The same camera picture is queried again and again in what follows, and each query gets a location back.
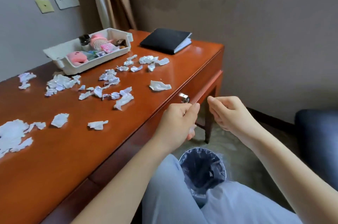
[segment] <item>wall switch plate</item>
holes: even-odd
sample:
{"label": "wall switch plate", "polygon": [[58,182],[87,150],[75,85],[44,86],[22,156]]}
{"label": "wall switch plate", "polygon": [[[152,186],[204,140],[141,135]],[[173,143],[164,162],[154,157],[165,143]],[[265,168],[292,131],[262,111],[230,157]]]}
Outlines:
{"label": "wall switch plate", "polygon": [[42,13],[54,12],[54,8],[49,0],[35,0]]}
{"label": "wall switch plate", "polygon": [[80,6],[79,0],[55,0],[59,9],[64,10],[65,8],[72,8]]}

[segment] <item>drawer handle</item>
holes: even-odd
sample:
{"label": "drawer handle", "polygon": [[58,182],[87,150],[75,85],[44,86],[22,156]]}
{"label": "drawer handle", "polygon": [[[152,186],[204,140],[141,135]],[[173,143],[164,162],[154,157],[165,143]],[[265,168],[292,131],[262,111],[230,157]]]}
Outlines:
{"label": "drawer handle", "polygon": [[188,95],[180,93],[179,96],[182,98],[182,103],[189,103],[190,102],[190,98]]}

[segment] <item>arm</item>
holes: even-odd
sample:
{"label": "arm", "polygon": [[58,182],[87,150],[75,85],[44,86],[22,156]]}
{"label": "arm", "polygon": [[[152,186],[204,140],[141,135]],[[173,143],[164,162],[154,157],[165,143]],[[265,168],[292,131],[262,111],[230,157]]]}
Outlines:
{"label": "arm", "polygon": [[130,223],[162,160],[195,132],[199,104],[171,104],[154,136],[87,205],[72,224]]}
{"label": "arm", "polygon": [[208,102],[217,123],[256,154],[303,223],[338,223],[338,192],[266,131],[239,98]]}

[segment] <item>white plastic tray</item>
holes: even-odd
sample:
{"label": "white plastic tray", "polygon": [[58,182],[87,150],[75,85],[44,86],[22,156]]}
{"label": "white plastic tray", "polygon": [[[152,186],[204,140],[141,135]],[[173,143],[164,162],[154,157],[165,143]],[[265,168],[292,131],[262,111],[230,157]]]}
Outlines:
{"label": "white plastic tray", "polygon": [[105,30],[96,32],[94,34],[97,34],[97,33],[102,34],[108,40],[125,39],[127,42],[127,47],[120,49],[116,52],[93,59],[80,66],[74,66],[67,58],[67,54],[73,51],[83,51],[81,43],[80,43],[80,39],[78,38],[72,41],[65,42],[57,46],[48,48],[48,49],[44,49],[43,51],[49,58],[53,60],[53,62],[57,65],[58,68],[62,69],[65,72],[66,75],[81,73],[83,71],[88,70],[89,68],[95,67],[108,60],[127,54],[130,51],[130,48],[131,48],[130,42],[133,41],[133,34],[120,31],[120,30],[116,30],[116,29],[112,29],[112,28],[107,28]]}

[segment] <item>baseboard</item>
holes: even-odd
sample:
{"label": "baseboard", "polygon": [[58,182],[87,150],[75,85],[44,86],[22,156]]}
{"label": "baseboard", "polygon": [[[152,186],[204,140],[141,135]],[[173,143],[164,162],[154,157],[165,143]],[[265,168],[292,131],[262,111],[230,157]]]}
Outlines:
{"label": "baseboard", "polygon": [[290,134],[295,134],[296,133],[296,128],[294,124],[290,124],[288,122],[285,122],[281,119],[278,119],[276,117],[272,117],[270,115],[261,113],[257,110],[254,110],[252,108],[247,108],[249,110],[249,112],[251,113],[251,115],[258,121],[261,123],[265,123],[268,124],[269,126],[285,131],[287,133]]}

